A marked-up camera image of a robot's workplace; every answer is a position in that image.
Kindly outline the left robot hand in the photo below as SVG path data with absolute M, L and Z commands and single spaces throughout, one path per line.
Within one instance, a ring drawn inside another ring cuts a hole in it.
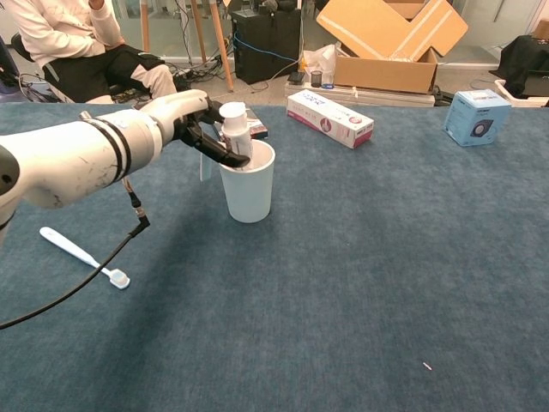
M 200 123 L 222 123 L 221 103 L 211 100 L 206 92 L 186 90 L 150 100 L 139 111 L 159 127 L 163 145 L 180 140 L 209 159 L 227 167 L 244 167 L 250 157 L 236 154 L 202 131 Z

